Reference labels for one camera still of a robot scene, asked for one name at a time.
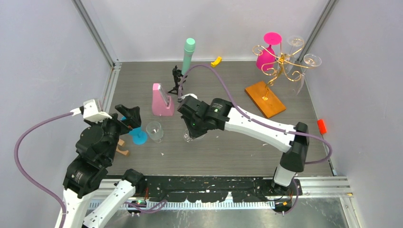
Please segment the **blue wine glass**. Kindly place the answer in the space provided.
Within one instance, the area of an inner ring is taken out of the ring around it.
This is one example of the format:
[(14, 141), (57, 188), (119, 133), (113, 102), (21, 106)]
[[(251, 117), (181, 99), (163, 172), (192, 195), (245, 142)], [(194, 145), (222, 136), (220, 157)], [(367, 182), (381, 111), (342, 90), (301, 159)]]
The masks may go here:
[(130, 127), (130, 131), (128, 135), (132, 138), (132, 141), (135, 145), (142, 145), (147, 141), (148, 135), (145, 131), (142, 130), (142, 127), (139, 125), (137, 127)]

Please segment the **clear ribbed wine glass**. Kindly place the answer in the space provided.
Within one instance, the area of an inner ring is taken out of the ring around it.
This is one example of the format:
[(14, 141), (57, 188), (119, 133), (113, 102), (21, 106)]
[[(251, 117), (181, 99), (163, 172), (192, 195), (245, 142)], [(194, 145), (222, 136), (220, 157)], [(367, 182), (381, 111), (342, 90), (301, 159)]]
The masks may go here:
[(163, 141), (164, 132), (159, 122), (152, 121), (148, 123), (146, 126), (146, 132), (154, 142), (160, 143)]

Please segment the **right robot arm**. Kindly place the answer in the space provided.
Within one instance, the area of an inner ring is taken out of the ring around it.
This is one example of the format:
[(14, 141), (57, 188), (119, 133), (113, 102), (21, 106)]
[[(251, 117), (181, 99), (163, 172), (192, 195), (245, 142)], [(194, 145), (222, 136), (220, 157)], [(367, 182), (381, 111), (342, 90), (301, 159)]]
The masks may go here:
[(281, 124), (250, 114), (232, 102), (215, 98), (210, 104), (186, 96), (178, 107), (191, 139), (200, 138), (209, 130), (241, 133), (274, 146), (282, 152), (279, 165), (270, 183), (272, 193), (283, 195), (295, 174), (305, 167), (309, 140), (304, 135), (308, 126)]

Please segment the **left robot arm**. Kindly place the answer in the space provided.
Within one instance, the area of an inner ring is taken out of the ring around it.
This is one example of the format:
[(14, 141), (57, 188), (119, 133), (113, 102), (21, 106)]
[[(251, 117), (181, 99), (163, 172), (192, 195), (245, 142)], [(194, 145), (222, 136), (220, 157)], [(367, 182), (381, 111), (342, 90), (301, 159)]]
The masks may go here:
[(76, 143), (78, 156), (67, 167), (63, 181), (62, 207), (55, 226), (57, 228), (103, 228), (117, 209), (131, 196), (145, 193), (146, 184), (142, 173), (128, 169), (118, 182), (117, 188), (92, 215), (86, 211), (112, 166), (121, 135), (141, 126), (140, 107), (127, 108), (122, 104), (115, 109), (118, 114), (104, 112), (97, 100), (89, 100), (76, 109), (89, 124)]

